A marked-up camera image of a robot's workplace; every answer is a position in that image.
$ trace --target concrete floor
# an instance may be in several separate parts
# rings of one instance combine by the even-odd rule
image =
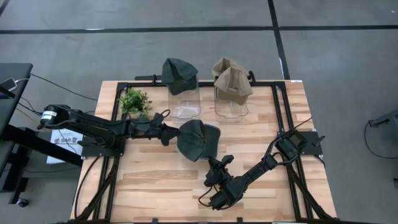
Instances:
[[[280,26],[398,24],[394,0],[274,2]],[[267,1],[261,0],[11,0],[0,17],[0,29],[271,24]],[[315,126],[326,136],[326,173],[338,216],[396,223],[398,190],[392,178],[398,177],[398,162],[370,154],[363,129],[367,120],[398,109],[398,30],[283,31],[281,36],[291,79],[303,80]],[[211,77],[211,66],[222,56],[253,70],[258,79],[282,78],[272,31],[0,35],[0,52],[0,62],[33,63],[32,73],[90,97],[98,96],[103,80],[159,74],[167,57],[191,62],[202,79]],[[95,108],[95,102],[34,77],[24,97],[39,111],[51,103]],[[11,123],[37,125],[18,113]],[[368,139],[377,153],[398,156],[397,138],[385,128],[370,129]],[[2,223],[67,220],[77,178],[29,182],[23,193],[32,201],[27,208],[6,205],[9,195],[0,194]]]

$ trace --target black desk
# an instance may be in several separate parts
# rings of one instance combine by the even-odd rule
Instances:
[[[58,147],[42,138],[38,132],[28,128],[17,128],[9,124],[12,114],[22,96],[30,78],[33,65],[30,63],[0,63],[0,82],[13,78],[21,80],[12,91],[14,98],[0,100],[0,192],[14,192],[10,203],[16,203],[19,194],[24,191],[28,178],[24,177],[24,168],[31,150],[61,159],[81,167],[83,161],[78,154]]]

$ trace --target green plant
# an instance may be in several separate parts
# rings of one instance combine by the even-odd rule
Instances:
[[[148,111],[152,109],[150,107],[152,102],[148,101],[147,93],[133,88],[128,89],[126,94],[120,97],[120,103],[124,114],[148,116]]]

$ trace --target tan cap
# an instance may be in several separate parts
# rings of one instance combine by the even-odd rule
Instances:
[[[248,76],[249,73],[240,64],[228,58],[220,59],[213,66],[213,76],[216,96],[220,100],[231,100],[243,105],[248,96],[253,94]]]

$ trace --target wooden tabletop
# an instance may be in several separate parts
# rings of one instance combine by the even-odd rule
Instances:
[[[103,82],[96,116],[111,119],[117,84],[116,81]],[[294,125],[297,125],[311,117],[304,86],[302,82],[286,81],[286,88]],[[146,91],[153,101],[151,113],[168,109],[166,87],[137,89]],[[235,176],[244,174],[260,161],[278,132],[271,88],[253,87],[253,92],[247,101],[249,113],[244,119],[239,123],[223,123],[218,122],[215,116],[213,87],[200,88],[199,119],[221,129],[217,158],[232,154],[235,159],[228,169]],[[288,127],[282,94],[278,94],[284,126]],[[170,117],[165,120],[169,126],[181,125],[174,123]],[[313,123],[309,121],[299,130],[312,128]],[[84,161],[79,183],[93,159]],[[99,159],[93,166],[83,183],[78,213],[83,211],[97,191],[102,160]],[[302,156],[302,160],[309,191],[325,211],[335,217],[323,164],[313,156]],[[198,203],[198,197],[208,190],[203,185],[208,170],[207,161],[191,162],[183,157],[177,149],[176,139],[171,140],[167,147],[157,139],[127,140],[120,159],[111,222],[150,222],[152,218],[158,218],[160,222],[235,222],[237,217],[243,217],[245,222],[294,220],[285,167],[278,166],[264,174],[249,186],[234,207],[222,211]],[[302,194],[299,189],[297,192],[302,217],[306,217]],[[103,198],[99,217],[104,217],[107,192]],[[204,197],[202,200],[208,202],[208,199]]]

